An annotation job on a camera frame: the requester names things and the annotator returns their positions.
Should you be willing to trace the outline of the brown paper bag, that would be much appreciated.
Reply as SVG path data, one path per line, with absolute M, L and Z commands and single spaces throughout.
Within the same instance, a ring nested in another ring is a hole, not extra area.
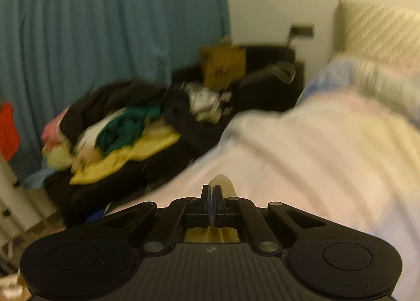
M 204 87 L 213 91 L 226 90 L 246 73 L 246 50 L 231 43 L 224 36 L 218 44 L 199 51 Z

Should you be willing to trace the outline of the quilted beige headboard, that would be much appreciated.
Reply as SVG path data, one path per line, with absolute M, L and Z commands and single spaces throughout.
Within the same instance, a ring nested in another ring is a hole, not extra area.
M 340 0 L 339 49 L 332 58 L 355 55 L 401 68 L 419 68 L 419 12 L 404 7 Z

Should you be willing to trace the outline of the pastel tie-dye duvet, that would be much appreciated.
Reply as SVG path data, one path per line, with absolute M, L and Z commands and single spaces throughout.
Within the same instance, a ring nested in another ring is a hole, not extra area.
M 166 206 L 218 174 L 258 205 L 284 201 L 389 242 L 403 266 L 394 296 L 419 299 L 419 130 L 404 115 L 351 90 L 244 112 L 152 197 Z

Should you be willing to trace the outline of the pile of mixed clothes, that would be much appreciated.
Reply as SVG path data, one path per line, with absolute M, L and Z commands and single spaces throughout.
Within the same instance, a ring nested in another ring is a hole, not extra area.
M 98 218 L 135 190 L 169 179 L 219 141 L 234 95 L 199 83 L 141 80 L 91 90 L 43 128 L 43 189 L 69 226 Z

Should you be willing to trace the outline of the blue curtain right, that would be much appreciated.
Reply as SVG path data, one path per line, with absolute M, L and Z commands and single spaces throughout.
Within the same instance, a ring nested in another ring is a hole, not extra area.
M 1 0 L 1 99 L 21 137 L 11 166 L 41 168 L 44 125 L 118 79 L 169 85 L 230 32 L 227 0 Z

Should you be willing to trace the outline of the garment steamer stand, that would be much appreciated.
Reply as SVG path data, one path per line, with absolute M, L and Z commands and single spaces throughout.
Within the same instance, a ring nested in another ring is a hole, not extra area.
M 18 271 L 23 251 L 65 228 L 43 189 L 28 189 L 1 159 L 1 276 Z

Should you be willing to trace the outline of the black wall socket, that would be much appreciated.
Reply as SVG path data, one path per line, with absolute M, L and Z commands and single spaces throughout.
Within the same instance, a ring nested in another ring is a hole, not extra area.
M 311 24 L 292 24 L 290 26 L 290 35 L 292 37 L 308 37 L 313 38 L 315 27 Z

